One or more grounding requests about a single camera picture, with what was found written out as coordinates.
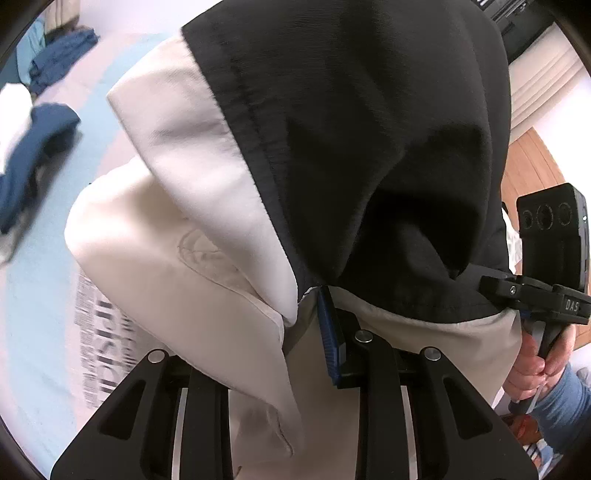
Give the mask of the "right hand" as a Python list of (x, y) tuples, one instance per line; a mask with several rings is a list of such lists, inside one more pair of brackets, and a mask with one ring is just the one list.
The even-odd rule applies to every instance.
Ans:
[(522, 331), (522, 345), (518, 356), (503, 384), (505, 393), (514, 402), (520, 402), (539, 393), (546, 396), (561, 379), (570, 360), (576, 341), (576, 326), (568, 326), (554, 343), (545, 359), (538, 356), (534, 337)]

